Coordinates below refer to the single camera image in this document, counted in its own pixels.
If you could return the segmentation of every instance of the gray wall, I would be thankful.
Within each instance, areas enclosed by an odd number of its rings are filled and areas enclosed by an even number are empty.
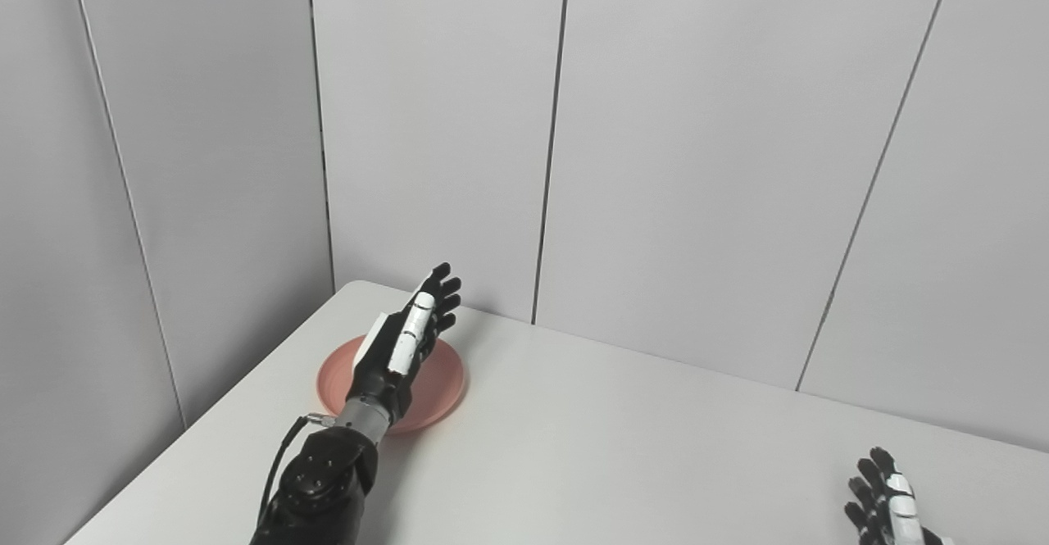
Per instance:
[[[1049,451],[1047,23],[943,0],[802,391]]]
[[[561,0],[314,0],[336,281],[528,320]]]
[[[0,543],[63,541],[331,290],[308,0],[84,1],[101,83],[80,0],[0,0]]]
[[[187,421],[331,293],[309,0],[84,0]]]
[[[1045,0],[315,1],[339,283],[1049,450]]]
[[[0,34],[0,542],[53,545],[183,422],[80,5]]]

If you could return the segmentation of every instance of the robotic hand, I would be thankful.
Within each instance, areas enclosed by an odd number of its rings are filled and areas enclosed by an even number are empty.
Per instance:
[[[921,526],[914,489],[884,449],[872,449],[871,458],[856,466],[863,477],[851,478],[849,489],[860,503],[845,504],[845,515],[859,530],[860,545],[954,545]]]
[[[437,335],[455,324],[457,279],[438,265],[398,313],[380,313],[354,361],[354,382],[338,418],[303,415],[288,431],[270,470],[252,545],[352,545],[364,497],[374,484],[379,440],[411,406],[411,384],[433,351]],[[270,500],[281,456],[307,422],[311,434],[281,474]]]

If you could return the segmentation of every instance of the pink bowl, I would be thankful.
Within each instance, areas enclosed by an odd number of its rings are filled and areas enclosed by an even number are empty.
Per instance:
[[[317,373],[317,395],[328,414],[338,415],[346,402],[346,393],[354,382],[354,355],[363,341],[364,336],[357,336],[338,347]],[[444,418],[458,404],[465,382],[463,361],[455,348],[438,340],[411,385],[408,413],[387,434],[410,433]]]

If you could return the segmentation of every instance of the wall panel seam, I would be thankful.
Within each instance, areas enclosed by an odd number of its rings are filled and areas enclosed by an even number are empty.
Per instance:
[[[550,201],[550,172],[554,161],[554,133],[557,128],[557,101],[561,90],[561,56],[564,51],[564,25],[568,19],[569,0],[561,0],[561,26],[557,34],[557,62],[554,66],[554,101],[550,112],[550,140],[547,146],[547,175],[542,187],[542,213],[539,216],[539,247],[535,258],[535,291],[532,295],[532,325],[539,310],[539,277],[542,272],[542,250],[547,236],[547,209]]]
[[[898,126],[900,121],[900,115],[903,112],[903,106],[906,105],[907,94],[911,93],[911,86],[914,85],[915,75],[918,74],[918,65],[921,63],[922,54],[925,52],[925,45],[928,44],[928,37],[933,32],[933,25],[936,23],[937,15],[940,13],[940,5],[943,0],[936,0],[936,4],[933,6],[933,13],[929,15],[928,24],[925,26],[925,34],[922,36],[921,44],[918,45],[918,53],[915,56],[915,62],[911,66],[911,73],[907,75],[906,85],[903,86],[903,92],[900,95],[900,102],[896,106],[896,113],[893,115],[893,122],[889,126],[889,133],[885,135],[885,143],[881,147],[881,153],[878,156],[878,161],[874,167],[874,173],[871,175],[871,182],[866,187],[866,193],[863,195],[863,201],[859,206],[859,213],[856,216],[856,222],[853,224],[852,232],[849,236],[849,242],[845,243],[845,249],[842,254],[841,261],[838,264],[837,272],[834,276],[834,283],[831,284],[831,291],[827,296],[827,303],[823,306],[823,311],[820,313],[819,324],[816,325],[816,332],[812,337],[812,344],[809,344],[809,353],[806,354],[805,363],[801,366],[801,373],[798,374],[797,385],[794,385],[794,391],[801,391],[801,382],[805,380],[805,374],[809,369],[809,363],[812,362],[812,355],[816,350],[816,343],[819,341],[819,333],[823,330],[823,324],[827,322],[828,314],[831,312],[831,305],[834,303],[834,296],[838,288],[838,283],[841,280],[841,274],[844,271],[845,262],[849,261],[849,254],[852,250],[853,243],[856,240],[856,234],[859,231],[860,221],[863,220],[864,213],[866,212],[866,206],[871,201],[871,194],[874,193],[874,187],[877,182],[878,175],[881,172],[881,166],[885,161],[885,154],[889,152],[889,147],[892,146],[893,135],[896,133],[896,126]]]
[[[146,249],[145,246],[143,246],[142,242],[142,232],[140,231],[138,227],[138,217],[135,214],[134,201],[132,201],[131,198],[131,189],[130,187],[128,187],[127,170],[124,168],[124,159],[123,156],[121,156],[120,144],[117,143],[116,139],[116,127],[113,123],[113,115],[109,106],[109,96],[106,93],[105,82],[102,79],[102,67],[101,64],[99,63],[99,52],[94,46],[94,37],[91,35],[91,25],[87,18],[87,6],[84,0],[77,0],[77,2],[78,5],[80,6],[80,17],[81,17],[81,22],[83,22],[84,25],[84,35],[87,38],[88,51],[90,52],[91,56],[91,66],[93,67],[94,70],[94,80],[99,87],[99,94],[102,100],[102,108],[106,116],[106,128],[109,130],[109,137],[112,139],[113,153],[116,156],[116,165],[117,168],[120,168],[121,172],[121,182],[123,182],[124,194],[125,197],[127,198],[128,210],[131,213],[131,224],[132,227],[134,228],[135,242],[137,242],[138,245],[138,257],[142,260],[143,272],[145,272],[146,276],[146,287],[149,291],[150,302],[152,303],[153,314],[156,318],[156,328],[157,332],[160,335],[160,347],[164,350],[164,361],[168,365],[168,374],[171,379],[171,392],[175,399],[175,408],[178,411],[179,421],[183,422],[183,430],[186,430],[188,428],[188,424],[186,422],[186,415],[183,413],[183,405],[178,396],[178,387],[175,384],[175,373],[173,367],[171,366],[171,355],[168,351],[167,339],[164,335],[164,325],[160,322],[160,310],[156,305],[156,295],[153,291],[153,280],[152,277],[150,277],[149,264],[146,261]]]

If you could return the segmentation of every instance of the white tabletop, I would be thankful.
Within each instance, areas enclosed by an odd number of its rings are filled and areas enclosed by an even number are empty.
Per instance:
[[[281,437],[320,411],[325,355],[406,299],[342,288],[68,545],[247,544]],[[443,339],[466,396],[384,441],[359,545],[850,544],[845,480],[875,444],[959,545],[1045,542],[1047,454],[457,313]]]

